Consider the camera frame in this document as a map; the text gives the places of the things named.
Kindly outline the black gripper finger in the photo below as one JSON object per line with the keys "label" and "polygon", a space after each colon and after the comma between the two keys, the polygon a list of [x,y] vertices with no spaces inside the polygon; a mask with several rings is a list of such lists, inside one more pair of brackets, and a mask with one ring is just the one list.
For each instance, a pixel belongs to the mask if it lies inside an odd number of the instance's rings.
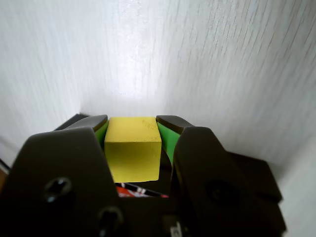
{"label": "black gripper finger", "polygon": [[281,192],[266,161],[230,153],[213,131],[158,115],[165,152],[173,155],[171,197],[195,237],[280,237]]}
{"label": "black gripper finger", "polygon": [[3,237],[130,237],[100,145],[106,115],[31,136],[0,194]]}

